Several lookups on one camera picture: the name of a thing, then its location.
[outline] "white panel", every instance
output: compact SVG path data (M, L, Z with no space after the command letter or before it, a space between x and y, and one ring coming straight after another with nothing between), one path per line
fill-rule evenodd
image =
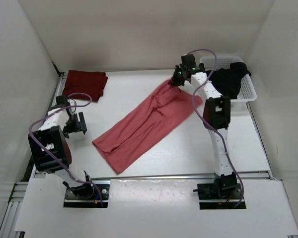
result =
M63 208L65 188L30 180L16 231L25 238L286 238L298 235L283 183L245 180L245 210L199 210L201 180L111 180L107 209Z
M275 1L246 62L258 95L256 122L298 224L298 0Z
M172 68L196 48L242 56L273 0L20 0L56 65Z
M109 130L137 107L173 70L149 70L108 73L104 96L83 111L87 133L70 134L67 140L72 158L92 178L115 177L92 141ZM188 82L182 87L193 93ZM199 107L203 113L204 106ZM270 170L259 137L246 105L232 108L228 131L230 156L241 172ZM181 125L143 154L119 176L157 176L214 173L214 155L210 135L201 120L192 113Z
M27 134L47 110L57 76L17 0L0 0L0 225L30 158Z

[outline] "plastic basket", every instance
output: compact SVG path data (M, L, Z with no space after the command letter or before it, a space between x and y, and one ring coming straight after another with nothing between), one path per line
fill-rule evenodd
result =
M215 69L219 70L220 68L229 68L231 63L243 62L241 57L238 56L218 56L218 63L215 65ZM204 64L206 70L212 70L215 59L213 56L201 57L200 63ZM256 100L257 95L250 79L249 75L245 75L241 81L240 92L237 96L237 99L232 99L232 103L246 103Z

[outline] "maroon cloth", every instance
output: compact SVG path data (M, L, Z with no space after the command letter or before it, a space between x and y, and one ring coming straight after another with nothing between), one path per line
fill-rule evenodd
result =
M157 87L142 103L92 143L120 174L193 112L192 95L169 80ZM197 105L202 99L196 96Z
M70 70L66 79L63 95L71 93L86 93L97 102L104 95L104 88L108 77L104 72L83 72ZM86 100L84 95L74 95L74 99Z

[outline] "wall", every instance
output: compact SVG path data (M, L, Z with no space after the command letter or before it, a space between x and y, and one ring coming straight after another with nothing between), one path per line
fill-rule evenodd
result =
M251 108L298 224L298 0L276 0L254 42L246 59L258 95Z
M243 55L273 0L20 0L60 71L173 68L209 48Z
M44 115L57 75L17 0L0 0L0 225L30 158L28 127Z

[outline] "black mounting base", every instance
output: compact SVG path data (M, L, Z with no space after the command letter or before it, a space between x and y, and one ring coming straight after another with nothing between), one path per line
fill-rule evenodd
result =
M246 209L246 204L242 201L237 207L235 205L239 201L241 194L241 187L237 186L219 197L215 185L213 183L200 183L198 189L200 210L218 210L218 209Z
M107 208L110 184L96 184L100 190L103 200L103 206L100 199L97 198L97 192L89 198L74 195L69 188L66 189L63 207L80 207L80 208Z

